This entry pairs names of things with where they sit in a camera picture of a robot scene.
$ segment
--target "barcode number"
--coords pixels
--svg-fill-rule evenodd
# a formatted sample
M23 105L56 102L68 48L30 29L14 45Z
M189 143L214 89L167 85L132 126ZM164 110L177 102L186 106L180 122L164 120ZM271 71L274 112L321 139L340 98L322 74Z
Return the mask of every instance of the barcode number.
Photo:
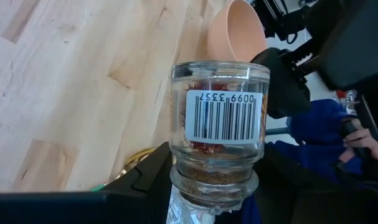
M261 93L189 90L185 135L190 141L249 144L259 138Z

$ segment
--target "wooden floor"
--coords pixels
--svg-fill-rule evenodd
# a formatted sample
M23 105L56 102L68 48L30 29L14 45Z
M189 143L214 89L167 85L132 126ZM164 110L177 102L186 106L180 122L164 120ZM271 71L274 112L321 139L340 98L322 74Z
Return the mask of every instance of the wooden floor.
M168 140L225 0L0 0L0 192L88 190Z

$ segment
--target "terracotta bowl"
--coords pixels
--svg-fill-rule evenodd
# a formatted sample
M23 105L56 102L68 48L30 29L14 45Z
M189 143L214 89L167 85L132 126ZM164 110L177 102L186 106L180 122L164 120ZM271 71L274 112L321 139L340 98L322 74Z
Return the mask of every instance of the terracotta bowl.
M252 6L234 0L211 22L207 48L210 59L250 62L267 48L262 23Z

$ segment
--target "barcode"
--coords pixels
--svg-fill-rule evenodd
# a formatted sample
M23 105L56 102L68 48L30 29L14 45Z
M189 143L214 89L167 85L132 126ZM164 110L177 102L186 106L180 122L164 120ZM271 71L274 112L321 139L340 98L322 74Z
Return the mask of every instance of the barcode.
M246 144L258 138L261 93L191 90L186 101L188 140Z

